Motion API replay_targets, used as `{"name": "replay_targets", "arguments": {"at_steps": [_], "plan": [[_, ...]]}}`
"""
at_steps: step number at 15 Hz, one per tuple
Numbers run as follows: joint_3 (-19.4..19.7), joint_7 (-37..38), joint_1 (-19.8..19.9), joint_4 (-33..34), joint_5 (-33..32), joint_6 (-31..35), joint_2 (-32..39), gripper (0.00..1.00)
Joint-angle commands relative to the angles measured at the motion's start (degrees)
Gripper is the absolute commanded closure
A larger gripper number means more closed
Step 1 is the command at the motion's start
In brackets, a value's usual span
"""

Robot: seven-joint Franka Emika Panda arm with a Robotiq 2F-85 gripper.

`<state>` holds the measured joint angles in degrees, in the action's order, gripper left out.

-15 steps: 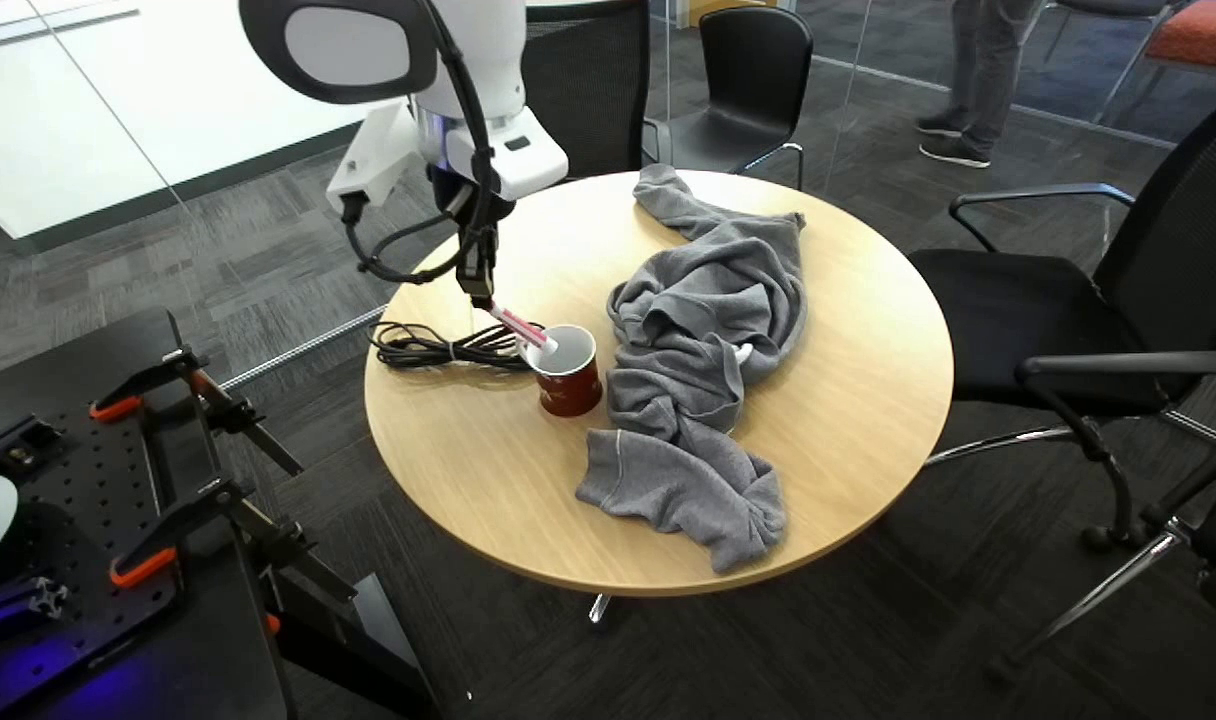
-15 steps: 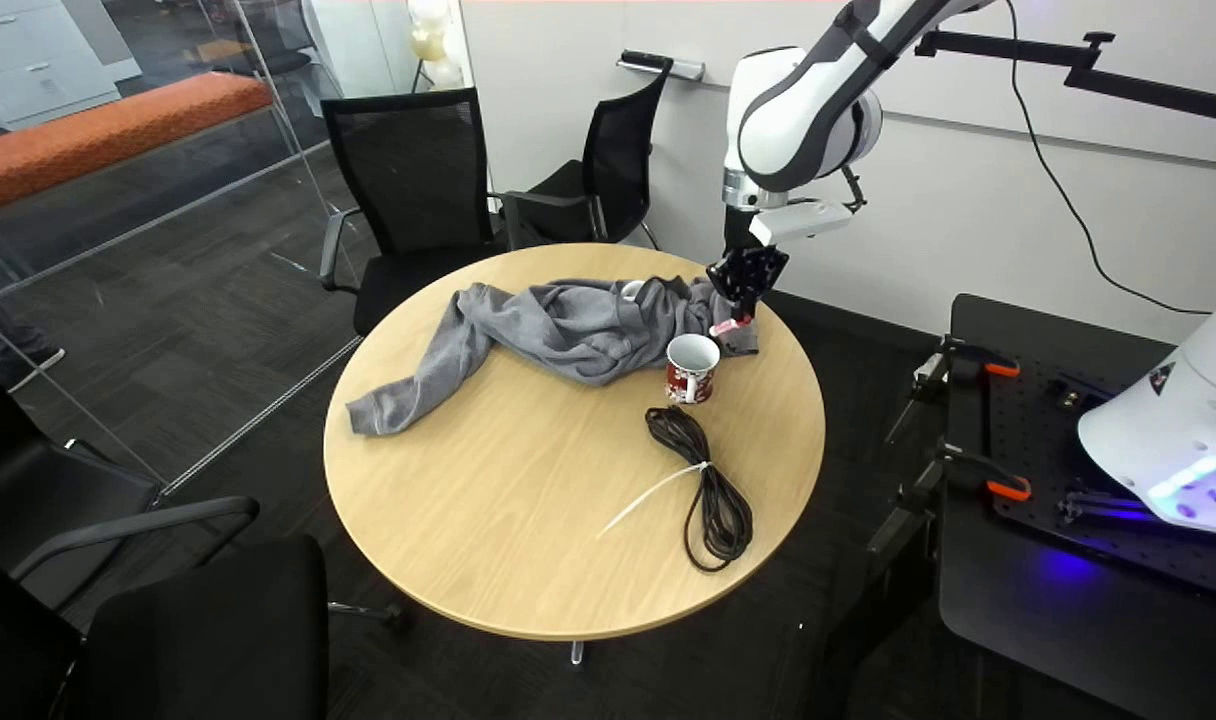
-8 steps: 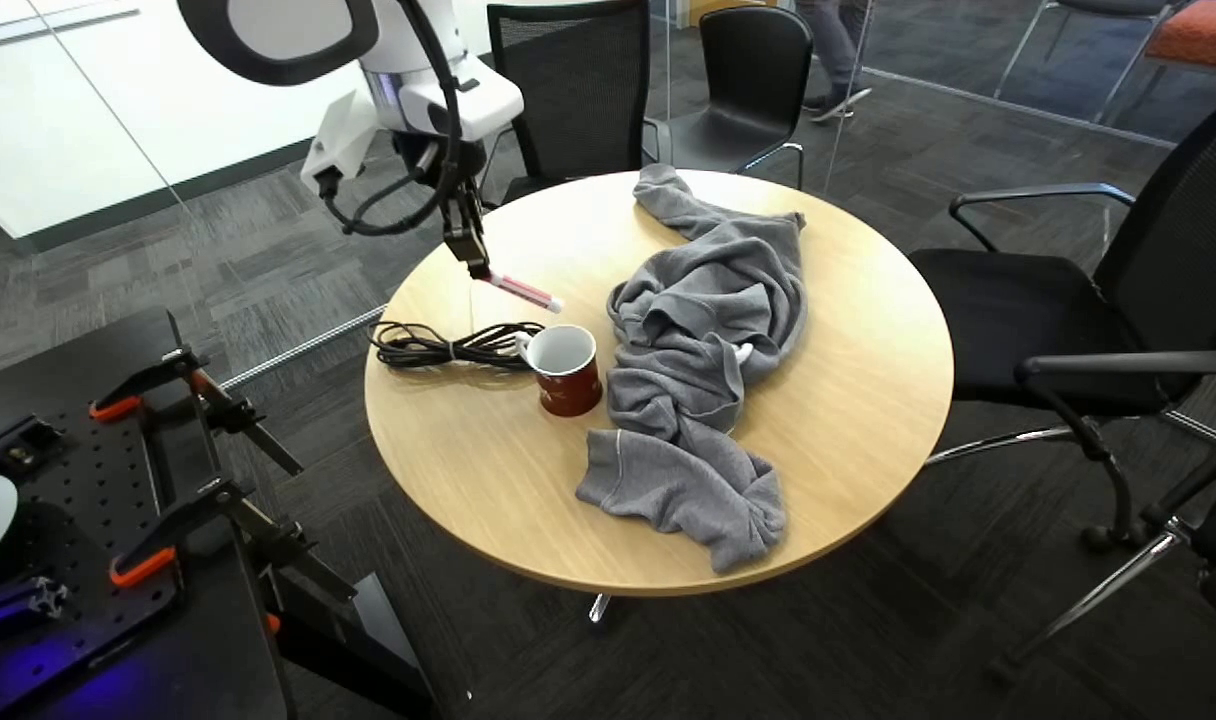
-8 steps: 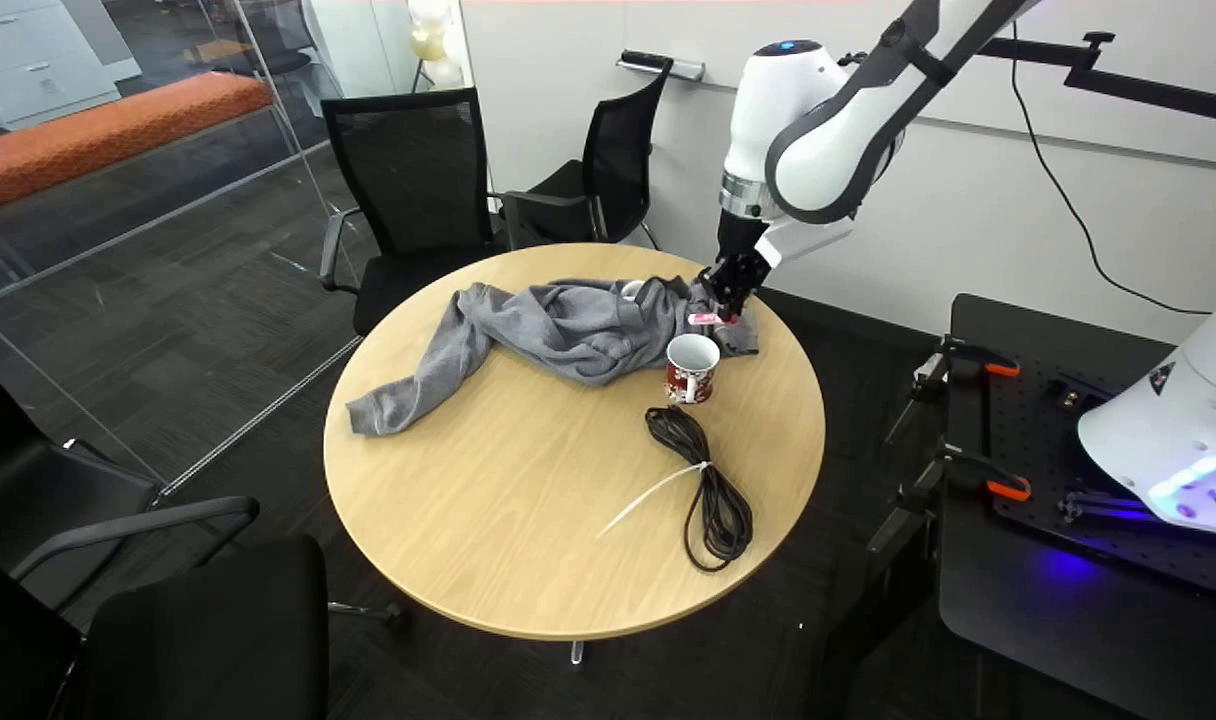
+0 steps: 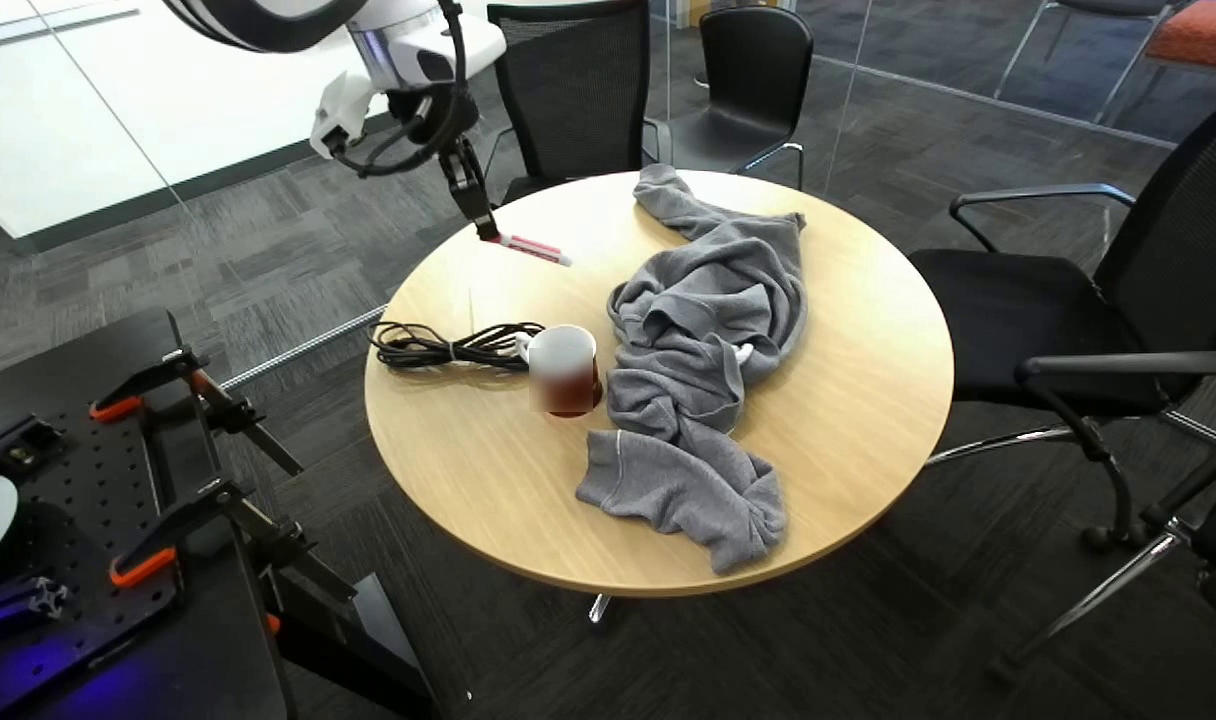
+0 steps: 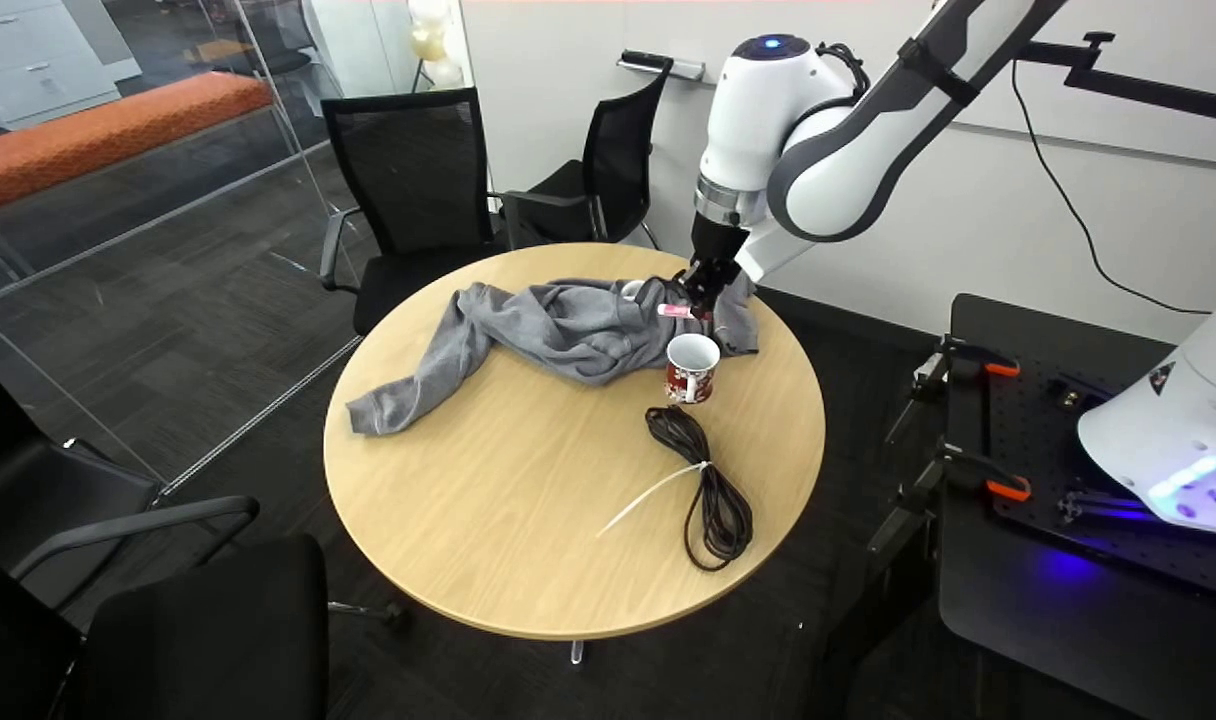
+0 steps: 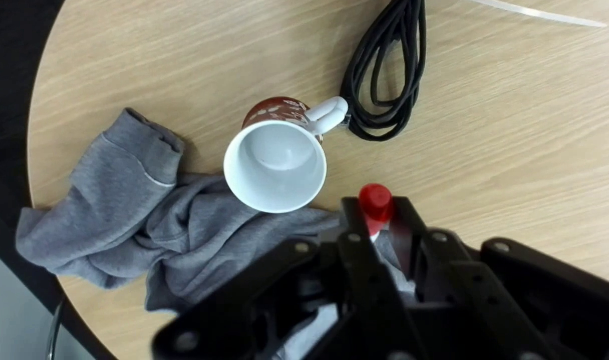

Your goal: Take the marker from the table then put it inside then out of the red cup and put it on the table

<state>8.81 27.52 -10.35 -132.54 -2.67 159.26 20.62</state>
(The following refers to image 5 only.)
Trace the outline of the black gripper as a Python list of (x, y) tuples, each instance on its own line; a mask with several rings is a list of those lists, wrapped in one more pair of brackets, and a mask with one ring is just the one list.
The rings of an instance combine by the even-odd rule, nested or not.
[(473, 144), (466, 140), (448, 144), (440, 153), (440, 171), (456, 207), (473, 216), (474, 238), (496, 242), (496, 216), (489, 207), (489, 187)]

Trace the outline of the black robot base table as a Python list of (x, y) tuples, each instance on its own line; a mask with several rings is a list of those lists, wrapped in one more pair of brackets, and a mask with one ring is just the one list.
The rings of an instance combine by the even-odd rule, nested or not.
[(383, 593), (259, 514), (220, 430), (259, 422), (162, 312), (0, 371), (0, 720), (288, 720), (292, 663), (431, 720)]

